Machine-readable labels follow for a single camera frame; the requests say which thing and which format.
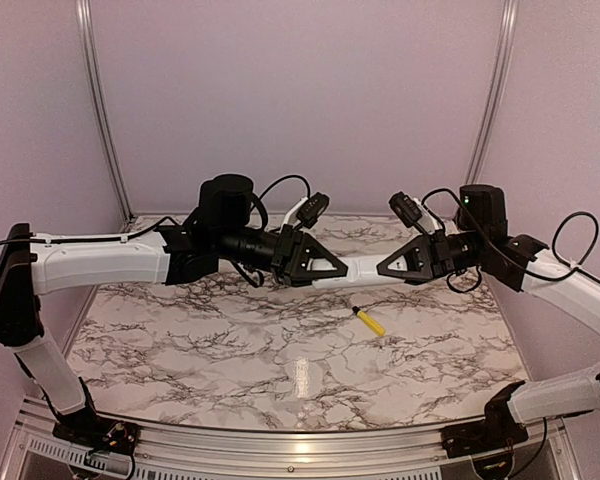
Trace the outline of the white remote control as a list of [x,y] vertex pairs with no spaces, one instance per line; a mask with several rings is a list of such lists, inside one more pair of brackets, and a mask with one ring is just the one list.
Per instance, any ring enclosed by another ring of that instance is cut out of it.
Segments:
[[379,275],[377,265],[385,259],[385,255],[359,255],[339,257],[339,260],[347,267],[346,274],[341,277],[333,277],[335,268],[326,259],[314,259],[309,261],[309,271],[312,273],[327,273],[328,277],[312,281],[316,289],[337,288],[362,288],[384,285],[402,284],[403,280]]

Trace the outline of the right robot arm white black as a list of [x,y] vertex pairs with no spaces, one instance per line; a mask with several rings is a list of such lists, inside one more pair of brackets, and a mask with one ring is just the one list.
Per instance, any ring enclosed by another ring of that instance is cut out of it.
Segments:
[[[405,193],[390,198],[391,210],[419,234],[377,265],[380,276],[422,285],[476,268],[513,291],[548,302],[600,336],[599,279],[580,263],[560,258],[553,245],[509,235],[500,188],[465,185],[451,197],[458,206],[455,234],[447,233],[440,220],[425,227],[424,220],[435,214]],[[451,456],[505,447],[526,440],[524,427],[530,422],[595,410],[600,410],[600,362],[549,380],[504,387],[486,403],[483,419],[444,429],[443,445]]]

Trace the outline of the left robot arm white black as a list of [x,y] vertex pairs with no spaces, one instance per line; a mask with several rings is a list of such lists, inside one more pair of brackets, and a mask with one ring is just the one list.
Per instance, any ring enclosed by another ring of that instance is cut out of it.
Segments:
[[291,225],[271,233],[267,223],[252,180],[222,174],[202,184],[198,205],[182,224],[85,237],[35,234],[28,224],[16,224],[0,241],[0,344],[41,387],[59,424],[82,443],[99,444],[106,423],[46,337],[40,296],[122,282],[189,284],[217,272],[223,260],[269,272],[292,287],[347,275],[347,265],[311,235]]

